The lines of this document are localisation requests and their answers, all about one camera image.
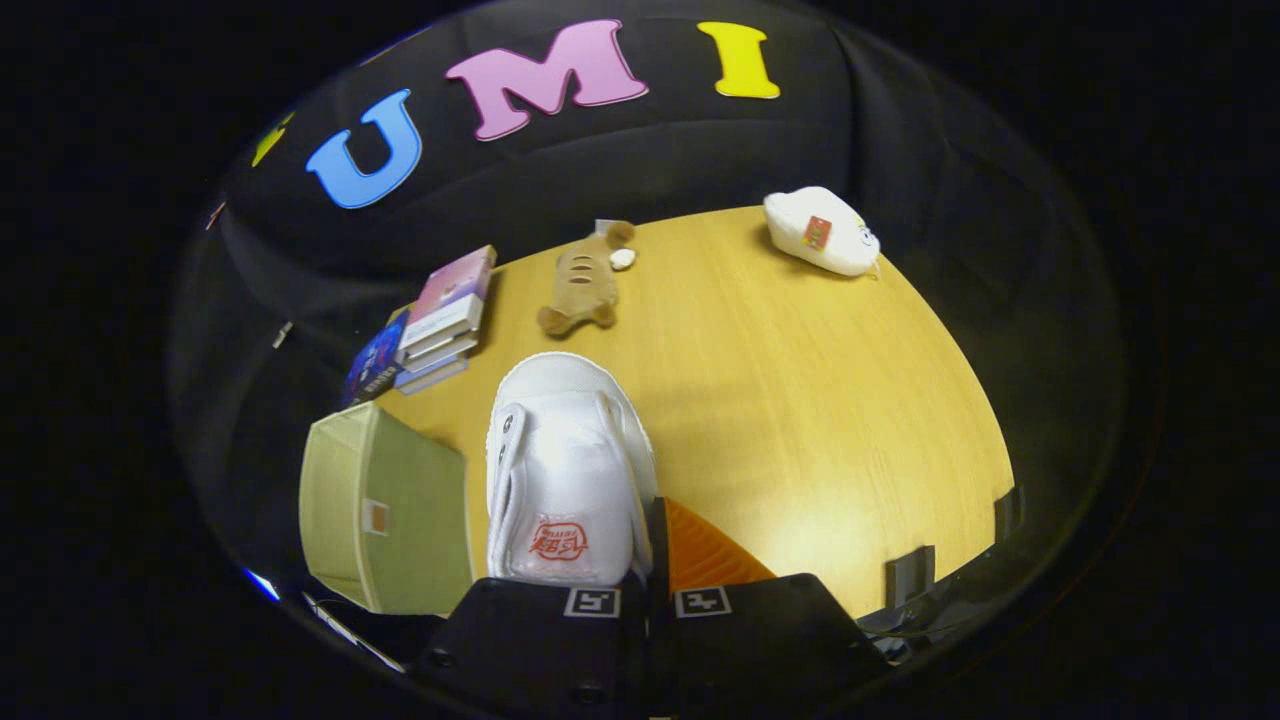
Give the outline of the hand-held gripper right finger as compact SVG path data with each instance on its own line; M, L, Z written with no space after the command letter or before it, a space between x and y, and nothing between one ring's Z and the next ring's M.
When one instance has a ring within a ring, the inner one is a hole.
M669 719L836 719L891 665L809 573L748 582L745 553L668 498L652 507L648 683Z

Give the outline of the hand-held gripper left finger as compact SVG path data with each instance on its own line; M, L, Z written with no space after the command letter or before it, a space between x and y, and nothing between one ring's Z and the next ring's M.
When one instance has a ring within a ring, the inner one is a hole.
M484 579L430 635L415 683L484 719L645 719L646 600Z

